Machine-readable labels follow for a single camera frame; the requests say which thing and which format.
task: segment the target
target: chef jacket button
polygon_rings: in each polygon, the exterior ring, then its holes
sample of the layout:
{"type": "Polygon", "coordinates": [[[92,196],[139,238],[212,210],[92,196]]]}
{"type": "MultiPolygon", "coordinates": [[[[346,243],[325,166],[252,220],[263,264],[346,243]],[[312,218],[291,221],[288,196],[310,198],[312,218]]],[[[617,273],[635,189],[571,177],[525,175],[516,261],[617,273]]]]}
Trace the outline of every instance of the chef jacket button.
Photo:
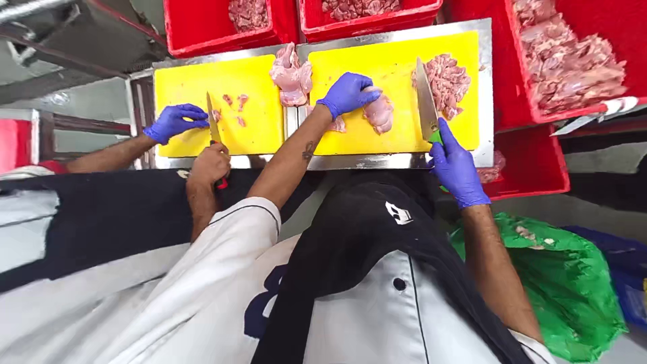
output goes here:
{"type": "Polygon", "coordinates": [[[398,291],[404,291],[404,289],[406,288],[406,282],[404,282],[400,278],[396,278],[393,280],[393,287],[395,287],[395,289],[398,291]]]}

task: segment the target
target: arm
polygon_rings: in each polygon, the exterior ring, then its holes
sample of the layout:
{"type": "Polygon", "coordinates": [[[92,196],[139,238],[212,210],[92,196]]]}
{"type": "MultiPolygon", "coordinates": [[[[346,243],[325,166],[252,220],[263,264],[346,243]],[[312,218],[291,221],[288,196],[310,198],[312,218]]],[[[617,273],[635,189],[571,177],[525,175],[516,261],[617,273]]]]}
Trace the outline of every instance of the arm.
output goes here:
{"type": "Polygon", "coordinates": [[[154,147],[157,141],[148,135],[111,145],[97,152],[84,155],[65,166],[70,173],[107,172],[128,168],[128,166],[147,150],[154,147]]]}
{"type": "Polygon", "coordinates": [[[439,118],[444,146],[432,147],[432,172],[457,200],[465,226],[465,263],[488,307],[514,331],[543,342],[537,318],[490,211],[472,155],[439,118]]]}
{"type": "Polygon", "coordinates": [[[144,129],[143,135],[68,162],[67,170],[70,173],[91,173],[127,168],[157,143],[166,144],[172,136],[192,128],[208,127],[207,117],[201,108],[191,104],[167,106],[156,123],[144,129]]]}
{"type": "Polygon", "coordinates": [[[227,148],[215,143],[205,148],[193,162],[191,176],[186,181],[186,197],[193,216],[191,243],[209,225],[214,214],[220,211],[214,195],[214,184],[229,174],[232,167],[230,160],[227,148]]]}
{"type": "Polygon", "coordinates": [[[344,73],[326,97],[317,101],[313,112],[303,124],[274,154],[247,197],[267,198],[281,209],[299,185],[314,149],[330,123],[337,116],[361,108],[380,96],[379,91],[362,92],[363,88],[371,85],[373,81],[366,76],[344,73]]]}

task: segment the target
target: forearm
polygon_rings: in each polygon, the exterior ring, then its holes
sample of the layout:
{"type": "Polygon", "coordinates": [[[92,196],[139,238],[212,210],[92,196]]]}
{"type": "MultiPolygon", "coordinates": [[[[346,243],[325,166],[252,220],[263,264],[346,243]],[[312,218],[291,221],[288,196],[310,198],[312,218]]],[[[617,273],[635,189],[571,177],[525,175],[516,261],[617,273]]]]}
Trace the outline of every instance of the forearm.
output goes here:
{"type": "Polygon", "coordinates": [[[514,331],[543,342],[537,318],[508,255],[489,205],[461,211],[468,269],[488,307],[514,331]]]}
{"type": "Polygon", "coordinates": [[[139,135],[105,149],[84,155],[66,164],[70,173],[107,172],[127,168],[157,144],[147,135],[139,135]]]}
{"type": "Polygon", "coordinates": [[[214,195],[213,186],[189,181],[186,184],[186,197],[189,200],[191,215],[193,216],[193,230],[191,232],[191,243],[193,243],[209,225],[214,214],[220,208],[214,195]]]}
{"type": "Polygon", "coordinates": [[[267,163],[247,197],[267,198],[280,209],[299,185],[314,149],[332,121],[333,117],[325,106],[315,106],[267,163]]]}

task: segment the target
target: knife handle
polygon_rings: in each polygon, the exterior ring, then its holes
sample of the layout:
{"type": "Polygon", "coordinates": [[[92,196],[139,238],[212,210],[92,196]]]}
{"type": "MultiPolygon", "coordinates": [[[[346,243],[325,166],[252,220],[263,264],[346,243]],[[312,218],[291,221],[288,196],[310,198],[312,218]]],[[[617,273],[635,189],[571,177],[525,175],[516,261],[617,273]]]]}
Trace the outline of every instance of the knife handle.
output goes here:
{"type": "MultiPolygon", "coordinates": [[[[215,143],[217,143],[217,141],[211,141],[209,145],[214,145],[215,143]]],[[[215,187],[219,190],[224,190],[227,186],[229,186],[229,183],[227,183],[227,179],[225,177],[222,177],[215,182],[215,187]]]]}
{"type": "Polygon", "coordinates": [[[430,143],[433,143],[433,142],[439,142],[439,143],[441,143],[442,145],[444,145],[444,143],[443,143],[443,138],[441,138],[441,131],[440,131],[440,130],[436,130],[436,131],[432,134],[432,136],[431,136],[431,137],[429,137],[429,142],[430,142],[430,143]]]}

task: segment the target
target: green plastic bag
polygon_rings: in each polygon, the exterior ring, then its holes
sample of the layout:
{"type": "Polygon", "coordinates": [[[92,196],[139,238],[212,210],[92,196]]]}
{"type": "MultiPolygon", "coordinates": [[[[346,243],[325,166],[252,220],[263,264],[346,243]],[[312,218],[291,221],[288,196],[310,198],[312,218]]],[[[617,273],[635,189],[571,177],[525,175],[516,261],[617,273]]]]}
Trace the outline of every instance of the green plastic bag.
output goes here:
{"type": "MultiPolygon", "coordinates": [[[[572,363],[597,361],[627,327],[602,252],[538,220],[494,217],[542,329],[546,347],[572,363]]],[[[465,260],[463,228],[451,243],[465,260]]]]}

